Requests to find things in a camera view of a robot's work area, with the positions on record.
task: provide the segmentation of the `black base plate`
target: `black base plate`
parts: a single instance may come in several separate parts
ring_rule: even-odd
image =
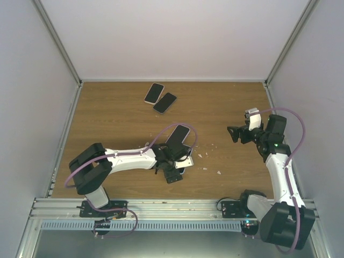
[[[114,209],[114,208],[127,208],[128,202],[126,200],[111,200],[107,206],[103,207],[102,209]],[[84,200],[79,206],[80,208],[80,218],[108,218],[117,215],[117,218],[125,218],[127,212],[123,211],[112,211],[112,212],[99,212],[92,209],[90,204]]]
[[[222,217],[226,219],[255,218],[254,215],[244,215],[238,200],[225,200],[221,202]]]

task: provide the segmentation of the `wooden table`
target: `wooden table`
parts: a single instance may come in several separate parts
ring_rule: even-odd
[[[111,198],[238,198],[245,189],[273,197],[269,172],[253,143],[234,144],[227,126],[244,124],[244,111],[269,108],[261,83],[164,82],[177,101],[164,114],[144,102],[150,82],[85,83],[81,91],[52,197],[79,197],[63,182],[68,163],[95,142],[105,148],[143,147],[166,126],[188,123],[197,129],[199,141],[192,154],[194,166],[183,180],[167,184],[163,172],[120,171],[103,186]],[[157,143],[165,142],[172,129]],[[186,144],[194,141],[193,133]]]

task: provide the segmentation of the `black cable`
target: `black cable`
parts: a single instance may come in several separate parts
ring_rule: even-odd
[[[218,206],[219,206],[219,203],[220,203],[222,200],[224,200],[224,199],[239,200],[239,199],[233,199],[233,198],[231,198],[231,197],[223,197],[223,198],[221,198],[220,200],[218,200],[218,201],[216,202],[216,209],[217,209],[218,211],[222,211],[221,209],[218,208]]]

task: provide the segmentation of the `gray floor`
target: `gray floor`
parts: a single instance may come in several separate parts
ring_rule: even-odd
[[[42,231],[35,258],[278,258],[285,255],[259,239],[234,232],[134,232],[119,239],[95,239],[89,231]],[[290,258],[311,258],[309,242]]]

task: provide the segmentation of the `white backdrop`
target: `white backdrop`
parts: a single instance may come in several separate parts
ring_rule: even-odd
[[[0,257],[15,257],[77,84],[31,1],[0,1],[0,35]]]
[[[344,212],[344,1],[319,1],[270,88],[276,106],[291,108],[306,124],[306,140],[295,155],[299,182],[314,199],[331,247],[343,257]],[[301,136],[288,114],[286,138],[294,149]]]
[[[84,80],[266,79],[307,0],[42,0]]]

